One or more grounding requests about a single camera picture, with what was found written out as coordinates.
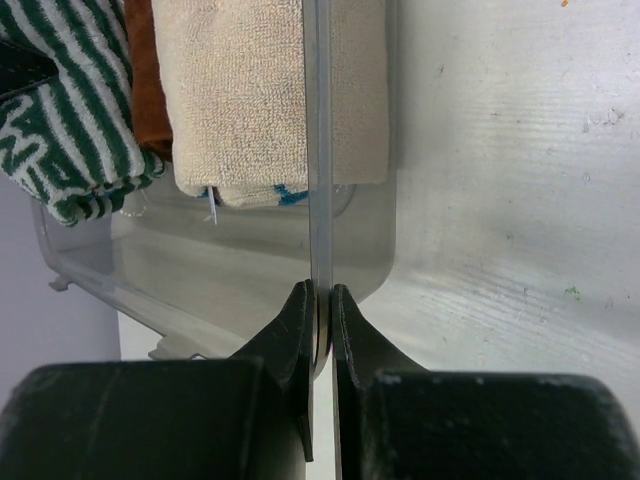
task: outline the folded towel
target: folded towel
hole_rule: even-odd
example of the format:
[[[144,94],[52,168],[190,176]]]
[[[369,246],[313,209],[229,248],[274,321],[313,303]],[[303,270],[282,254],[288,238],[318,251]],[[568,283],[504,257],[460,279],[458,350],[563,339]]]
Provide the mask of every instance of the folded towel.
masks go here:
[[[127,0],[124,18],[133,72],[133,133],[141,146],[170,160],[173,134],[160,84],[151,0]]]
[[[118,210],[164,172],[131,132],[118,0],[3,0],[0,38],[58,67],[57,78],[0,104],[0,168],[60,223]]]
[[[178,187],[278,201],[307,184],[301,0],[152,0]],[[334,183],[388,165],[385,2],[333,2]]]

